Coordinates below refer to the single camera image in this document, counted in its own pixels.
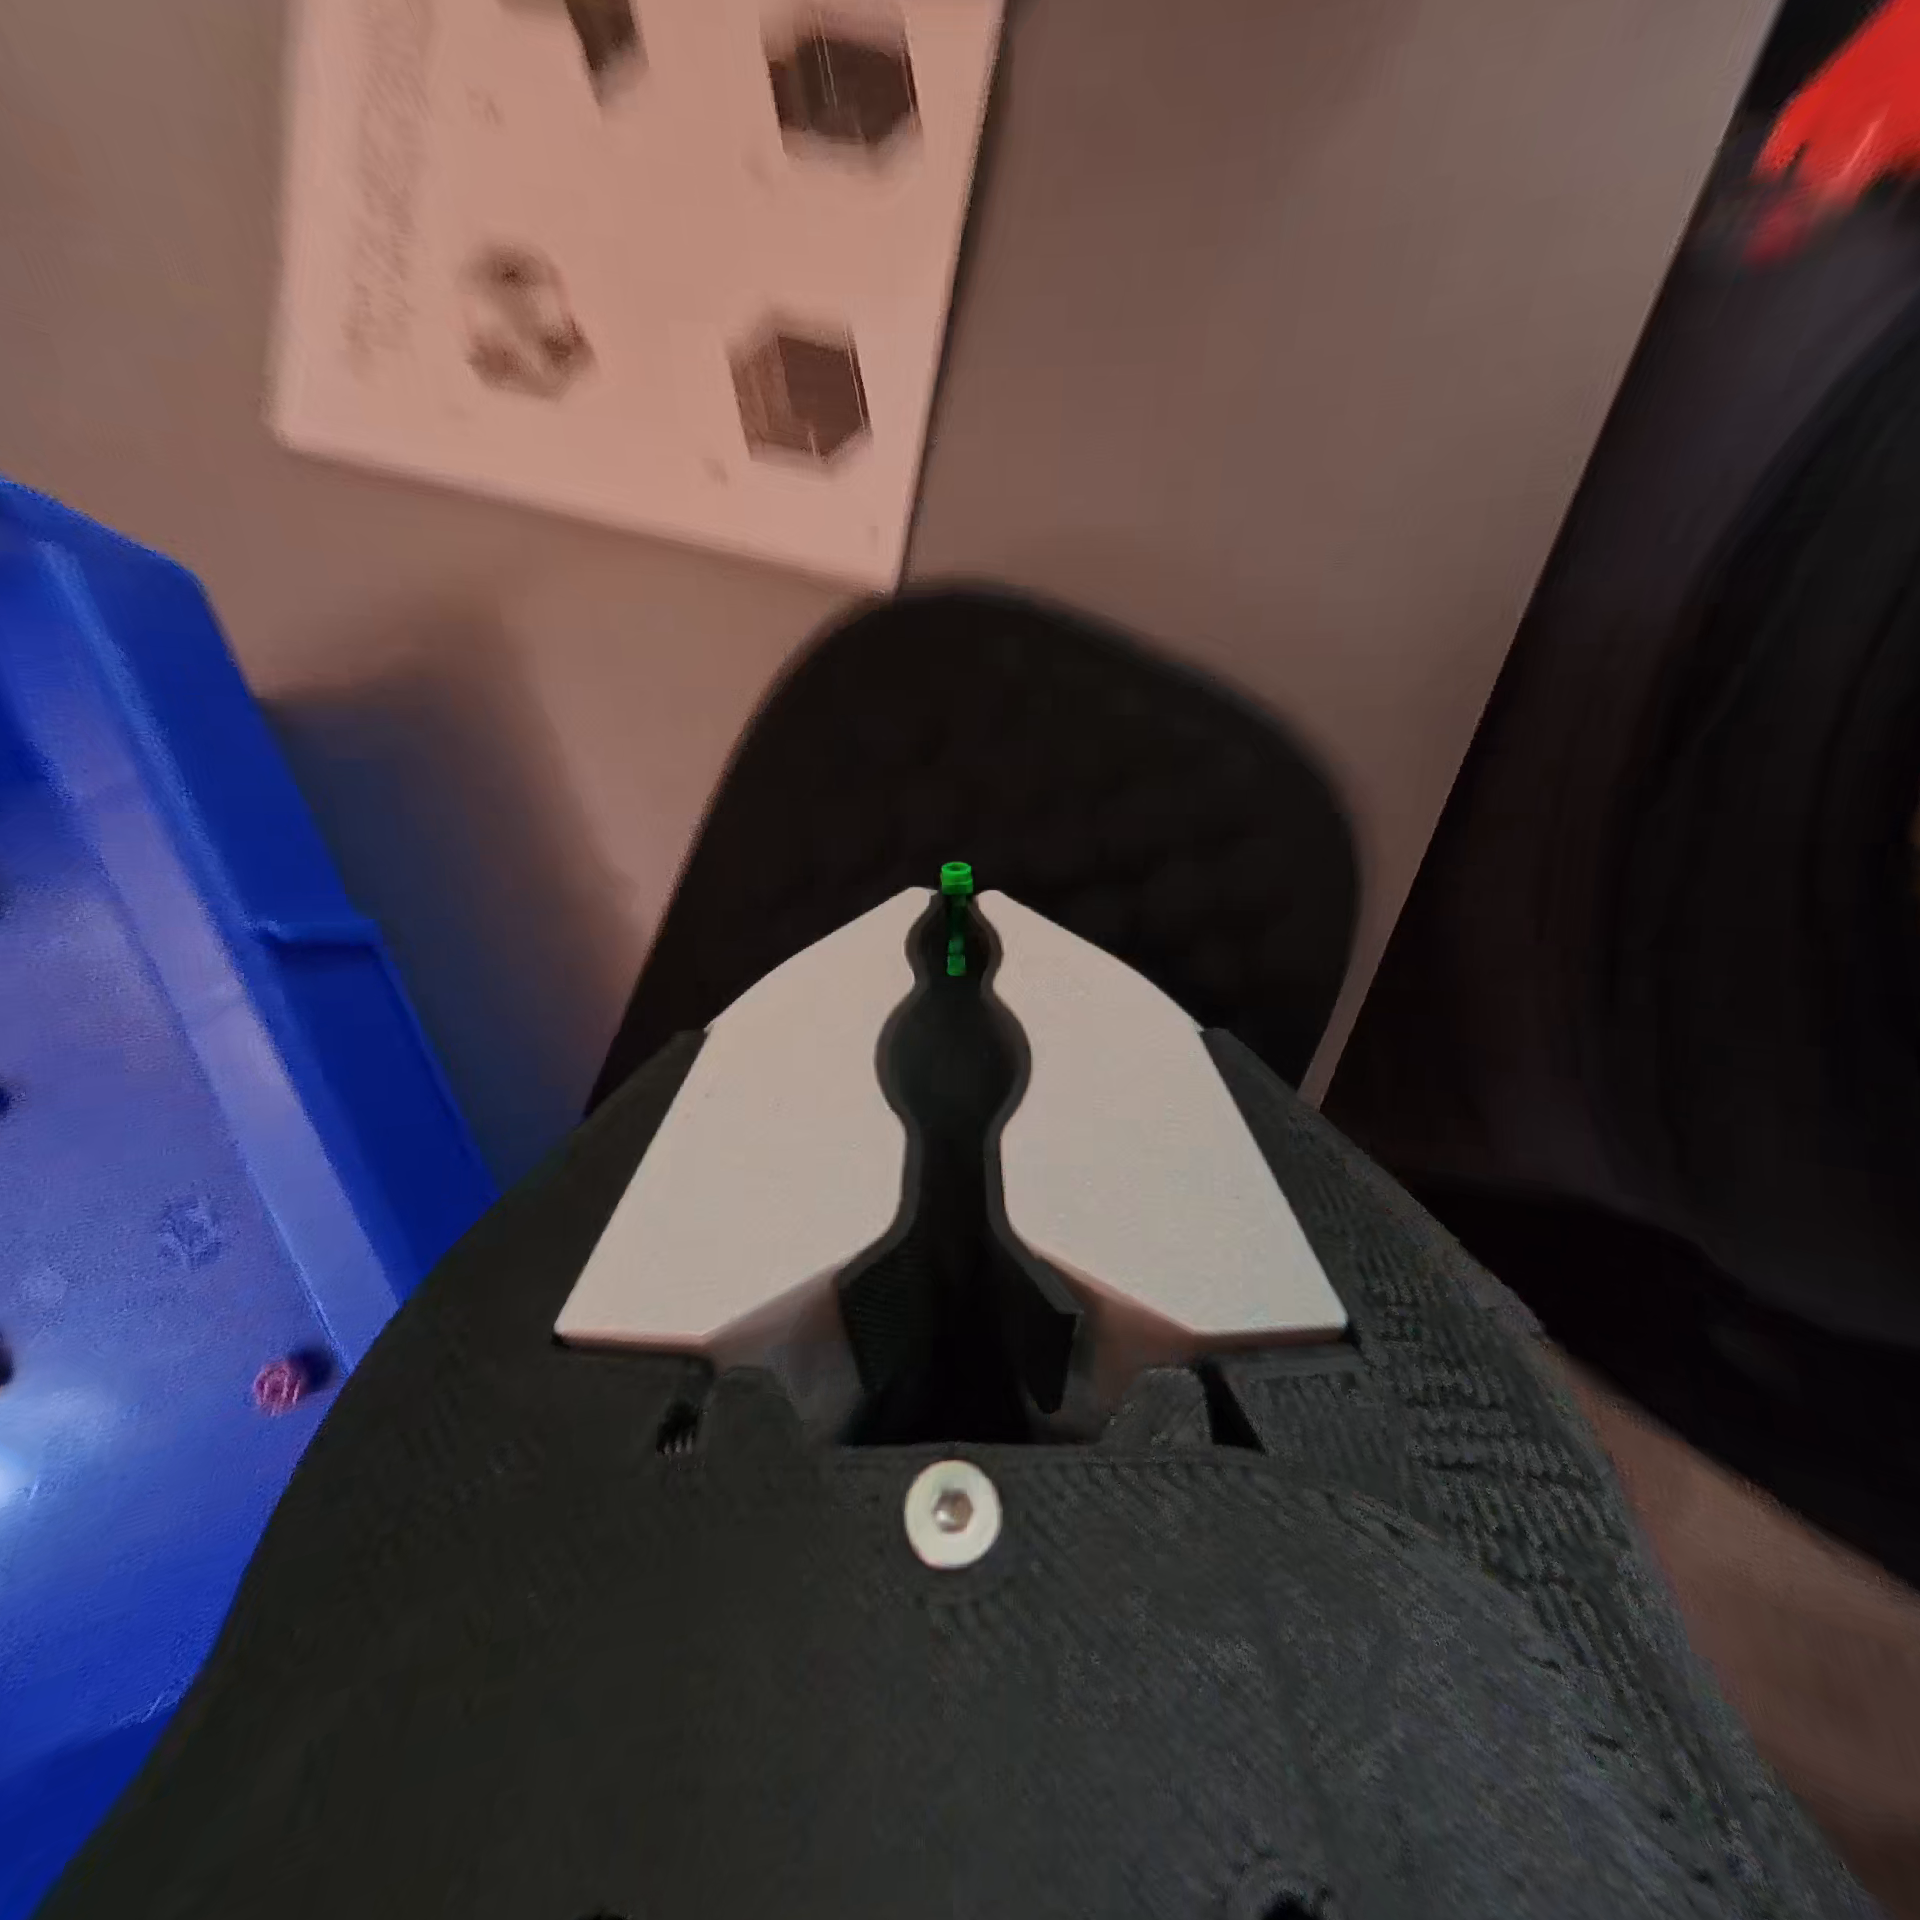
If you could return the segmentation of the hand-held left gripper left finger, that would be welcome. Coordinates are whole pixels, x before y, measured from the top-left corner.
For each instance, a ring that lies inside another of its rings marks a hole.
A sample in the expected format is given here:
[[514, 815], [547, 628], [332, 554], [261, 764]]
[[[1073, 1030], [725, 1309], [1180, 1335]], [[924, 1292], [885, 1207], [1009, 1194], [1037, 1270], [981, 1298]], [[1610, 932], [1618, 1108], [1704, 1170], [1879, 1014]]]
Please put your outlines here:
[[852, 1399], [835, 1285], [897, 1223], [905, 1122], [881, 1042], [917, 988], [933, 893], [897, 893], [708, 1021], [573, 1283], [559, 1341], [759, 1366], [794, 1399]]

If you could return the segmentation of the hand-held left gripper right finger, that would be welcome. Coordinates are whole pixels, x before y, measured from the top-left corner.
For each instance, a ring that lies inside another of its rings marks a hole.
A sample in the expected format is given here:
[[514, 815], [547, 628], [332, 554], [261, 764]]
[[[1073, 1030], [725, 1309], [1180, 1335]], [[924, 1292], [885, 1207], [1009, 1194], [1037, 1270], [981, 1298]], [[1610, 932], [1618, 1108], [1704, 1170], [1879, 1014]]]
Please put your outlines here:
[[1141, 1374], [1324, 1347], [1352, 1317], [1205, 1040], [1159, 984], [986, 893], [993, 995], [1024, 1040], [1000, 1130], [1001, 1208], [1083, 1312], [1068, 1397]]

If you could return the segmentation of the blue plastic bin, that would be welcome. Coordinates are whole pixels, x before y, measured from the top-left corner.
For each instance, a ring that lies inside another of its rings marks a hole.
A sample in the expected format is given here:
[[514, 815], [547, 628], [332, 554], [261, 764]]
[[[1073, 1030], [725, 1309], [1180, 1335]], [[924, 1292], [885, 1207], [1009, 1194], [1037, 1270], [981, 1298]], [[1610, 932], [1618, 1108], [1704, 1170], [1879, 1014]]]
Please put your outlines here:
[[[2, 484], [2, 1914], [217, 1642], [332, 1389], [497, 1200], [180, 564]], [[210, 1200], [274, 1303], [161, 1247]], [[250, 1399], [311, 1322], [337, 1374]]]

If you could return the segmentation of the white instruction booklet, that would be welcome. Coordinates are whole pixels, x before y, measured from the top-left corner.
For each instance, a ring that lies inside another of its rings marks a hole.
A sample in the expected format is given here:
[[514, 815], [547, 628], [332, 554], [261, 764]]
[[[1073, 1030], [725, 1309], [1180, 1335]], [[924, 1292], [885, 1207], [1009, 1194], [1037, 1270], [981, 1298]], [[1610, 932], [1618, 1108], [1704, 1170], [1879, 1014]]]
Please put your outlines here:
[[291, 4], [277, 438], [893, 590], [1003, 15]]

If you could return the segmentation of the black mesh cushion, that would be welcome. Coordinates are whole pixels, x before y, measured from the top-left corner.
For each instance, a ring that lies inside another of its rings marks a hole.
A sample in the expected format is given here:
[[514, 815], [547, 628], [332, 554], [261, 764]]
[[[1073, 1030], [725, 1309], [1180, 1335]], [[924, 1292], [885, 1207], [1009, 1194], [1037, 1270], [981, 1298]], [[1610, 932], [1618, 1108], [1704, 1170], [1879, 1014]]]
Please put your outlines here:
[[1106, 622], [940, 588], [852, 613], [762, 700], [587, 1111], [949, 859], [1306, 1087], [1361, 911], [1355, 835], [1324, 764], [1250, 694]]

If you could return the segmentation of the person's dark clothing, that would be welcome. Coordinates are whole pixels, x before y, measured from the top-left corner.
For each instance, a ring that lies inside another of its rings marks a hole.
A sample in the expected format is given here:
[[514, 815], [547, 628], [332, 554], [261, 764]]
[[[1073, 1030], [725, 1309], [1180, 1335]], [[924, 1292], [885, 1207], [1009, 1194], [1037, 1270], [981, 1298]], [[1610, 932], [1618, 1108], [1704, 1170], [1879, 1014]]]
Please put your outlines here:
[[1916, 1582], [1917, 213], [1755, 261], [1779, 4], [1329, 1111], [1577, 1360]]

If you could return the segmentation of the orange traffic cone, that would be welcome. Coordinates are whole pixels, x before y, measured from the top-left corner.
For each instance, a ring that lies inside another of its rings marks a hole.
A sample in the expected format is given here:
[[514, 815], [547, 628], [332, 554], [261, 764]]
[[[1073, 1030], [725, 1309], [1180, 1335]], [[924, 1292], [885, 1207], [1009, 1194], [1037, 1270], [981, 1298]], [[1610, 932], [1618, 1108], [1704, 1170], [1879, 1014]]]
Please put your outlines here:
[[1917, 179], [1917, 4], [1869, 4], [1770, 120], [1749, 254], [1795, 251], [1881, 186]]

